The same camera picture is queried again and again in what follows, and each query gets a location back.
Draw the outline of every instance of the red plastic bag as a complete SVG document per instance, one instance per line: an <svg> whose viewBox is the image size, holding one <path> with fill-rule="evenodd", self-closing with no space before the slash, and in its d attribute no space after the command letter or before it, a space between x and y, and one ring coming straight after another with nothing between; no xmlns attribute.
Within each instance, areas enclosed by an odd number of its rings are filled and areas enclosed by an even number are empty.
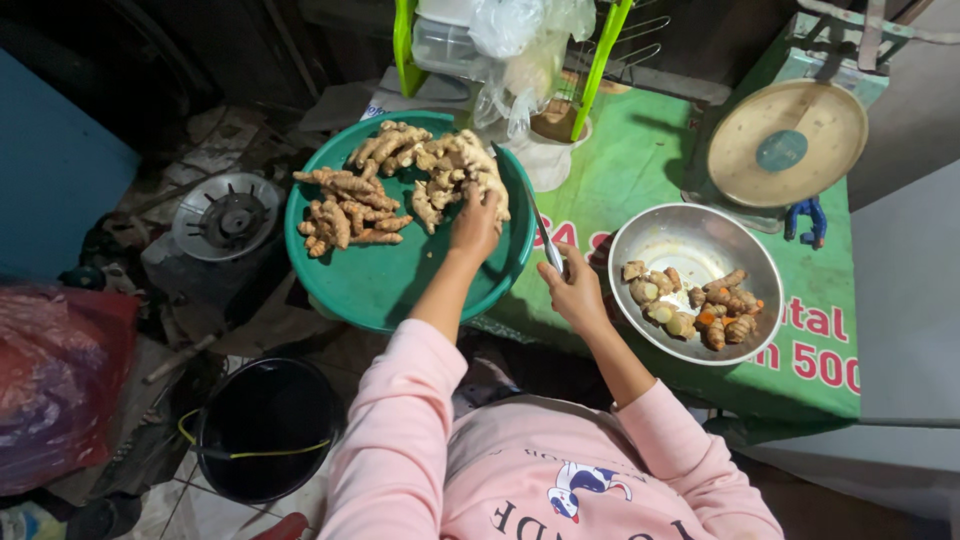
<svg viewBox="0 0 960 540"><path fill-rule="evenodd" d="M68 287L0 287L0 495L108 458L138 300Z"/></svg>

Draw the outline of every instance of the tiled floor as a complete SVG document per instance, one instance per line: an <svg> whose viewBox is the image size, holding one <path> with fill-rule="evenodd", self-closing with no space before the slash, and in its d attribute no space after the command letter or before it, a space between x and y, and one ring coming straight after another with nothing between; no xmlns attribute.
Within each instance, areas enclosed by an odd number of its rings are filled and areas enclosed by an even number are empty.
<svg viewBox="0 0 960 540"><path fill-rule="evenodd" d="M322 353L308 356L324 372L345 409L356 396L357 385L373 358L387 343L387 336L350 329ZM228 358L230 371L246 360ZM316 475L302 488L279 501L256 506L221 497L206 482L197 458L188 453L174 479L155 485L143 495L143 511L132 531L121 540L249 540L272 527L291 512L306 516L310 529L302 538L317 535L326 510L326 479L329 456Z"/></svg>

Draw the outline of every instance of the green plastic tray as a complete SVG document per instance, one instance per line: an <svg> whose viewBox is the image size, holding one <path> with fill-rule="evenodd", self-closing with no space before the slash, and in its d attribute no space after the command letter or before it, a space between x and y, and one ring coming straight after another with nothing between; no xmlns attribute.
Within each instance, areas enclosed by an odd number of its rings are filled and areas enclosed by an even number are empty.
<svg viewBox="0 0 960 540"><path fill-rule="evenodd" d="M331 138L303 167L312 171L323 166L341 169L349 153L363 139L376 135L380 122L403 121L429 130L434 137L455 131L453 116L425 110L389 112L364 120ZM493 306L510 290L533 251L535 221L533 210L524 193L529 185L523 167L508 150L503 150L500 177L510 193L511 221L504 223L503 235L496 250L484 262L470 285L461 321L475 317ZM309 258L303 249L303 236L297 225L303 220L307 205L323 199L316 185L296 183L287 202L284 231L287 253L297 276L306 290L329 310L352 325L381 332L391 332L407 313L433 278L449 245L449 220L459 211L456 206L446 211L450 217L437 227L432 236L413 212L410 197L414 180L427 178L416 167L397 171L394 177L383 178L387 195L403 205L397 215L413 214L413 223L400 234L397 245L350 245L345 251L330 250L323 257Z"/></svg>

